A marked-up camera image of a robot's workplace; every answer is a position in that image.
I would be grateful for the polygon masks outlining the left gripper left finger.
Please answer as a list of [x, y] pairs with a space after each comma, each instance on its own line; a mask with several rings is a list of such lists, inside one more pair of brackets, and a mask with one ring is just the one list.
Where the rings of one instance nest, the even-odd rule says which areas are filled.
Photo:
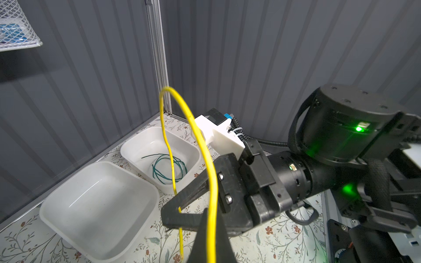
[[202, 214], [200, 225], [190, 255], [187, 259], [187, 263], [207, 262], [207, 214], [208, 209], [206, 208]]

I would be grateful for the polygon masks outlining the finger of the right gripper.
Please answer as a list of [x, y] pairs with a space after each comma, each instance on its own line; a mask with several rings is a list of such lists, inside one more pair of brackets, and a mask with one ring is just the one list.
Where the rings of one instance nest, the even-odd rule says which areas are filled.
[[162, 214], [179, 213], [209, 191], [208, 173], [205, 169], [189, 185], [177, 193], [161, 209]]
[[[202, 219], [207, 221], [207, 218], [207, 210], [202, 214], [186, 214], [164, 210], [161, 212], [162, 223], [168, 229], [182, 228], [187, 231], [197, 232]], [[223, 213], [221, 210], [218, 211], [217, 221], [217, 224], [221, 221], [229, 237], [239, 236], [253, 228], [253, 220], [250, 217]]]

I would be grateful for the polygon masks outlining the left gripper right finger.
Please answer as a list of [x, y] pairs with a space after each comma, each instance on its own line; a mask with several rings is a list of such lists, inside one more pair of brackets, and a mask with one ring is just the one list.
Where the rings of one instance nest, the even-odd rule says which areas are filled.
[[237, 263], [221, 213], [217, 214], [216, 262]]

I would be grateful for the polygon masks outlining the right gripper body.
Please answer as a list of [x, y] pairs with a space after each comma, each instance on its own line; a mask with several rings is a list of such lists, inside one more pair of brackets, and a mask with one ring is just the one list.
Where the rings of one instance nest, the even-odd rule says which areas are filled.
[[219, 179], [219, 204], [229, 236], [241, 235], [281, 213], [298, 225], [310, 219], [293, 216], [299, 208], [310, 209], [311, 164], [306, 155], [283, 151], [266, 156], [257, 141], [246, 143], [244, 153], [215, 160]]

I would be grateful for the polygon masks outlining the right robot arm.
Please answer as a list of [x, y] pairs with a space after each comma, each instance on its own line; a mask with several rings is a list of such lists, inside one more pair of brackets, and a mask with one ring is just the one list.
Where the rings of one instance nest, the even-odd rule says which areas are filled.
[[333, 241], [340, 263], [409, 263], [391, 233], [410, 234], [421, 224], [421, 170], [404, 151], [421, 139], [421, 119], [380, 94], [327, 84], [300, 106], [288, 133], [286, 151], [267, 156], [259, 141], [229, 133], [243, 145], [240, 154], [215, 160], [192, 111], [171, 87], [188, 120], [206, 169], [161, 209], [169, 229], [195, 231], [190, 262], [235, 262], [229, 238], [280, 214], [298, 225], [313, 223], [293, 216], [309, 209], [307, 199], [332, 192], [341, 216], [359, 222]]

